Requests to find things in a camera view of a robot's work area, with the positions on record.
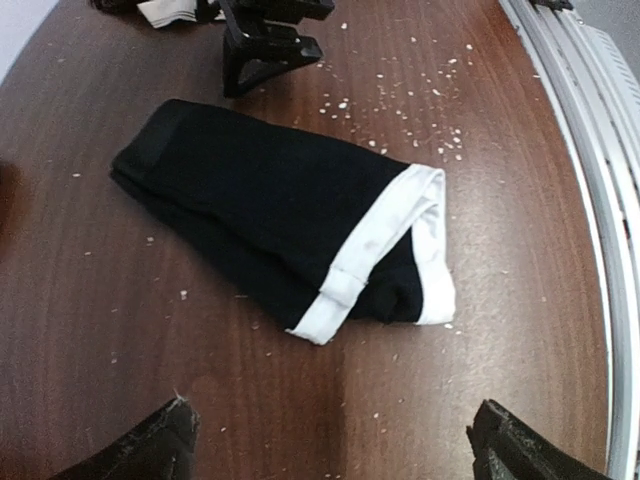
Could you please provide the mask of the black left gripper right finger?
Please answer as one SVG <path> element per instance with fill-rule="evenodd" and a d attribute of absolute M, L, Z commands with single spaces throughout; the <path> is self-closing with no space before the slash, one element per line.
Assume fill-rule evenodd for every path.
<path fill-rule="evenodd" d="M 493 399 L 482 402 L 466 433 L 476 479 L 607 479 L 555 447 Z"/>

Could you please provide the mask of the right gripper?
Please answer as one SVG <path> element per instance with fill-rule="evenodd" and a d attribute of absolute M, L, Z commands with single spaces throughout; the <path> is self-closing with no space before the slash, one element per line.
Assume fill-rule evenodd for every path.
<path fill-rule="evenodd" d="M 323 21 L 334 9 L 331 0 L 198 1 L 198 21 L 210 23 L 224 14 L 224 97 L 239 98 L 274 77 L 321 60 L 315 38 L 278 24 Z"/>

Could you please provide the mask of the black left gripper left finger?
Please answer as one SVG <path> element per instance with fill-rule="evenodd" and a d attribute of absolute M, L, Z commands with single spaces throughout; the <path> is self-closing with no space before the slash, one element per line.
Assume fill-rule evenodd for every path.
<path fill-rule="evenodd" d="M 56 479 L 171 479 L 192 477 L 200 416 L 181 396 L 168 401 L 93 456 Z"/>

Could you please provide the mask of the black underwear white trim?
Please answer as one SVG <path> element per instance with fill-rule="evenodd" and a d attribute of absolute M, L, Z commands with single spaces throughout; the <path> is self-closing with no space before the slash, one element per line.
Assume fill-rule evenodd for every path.
<path fill-rule="evenodd" d="M 446 179 L 357 145 L 172 99 L 113 180 L 288 333 L 450 322 Z"/>

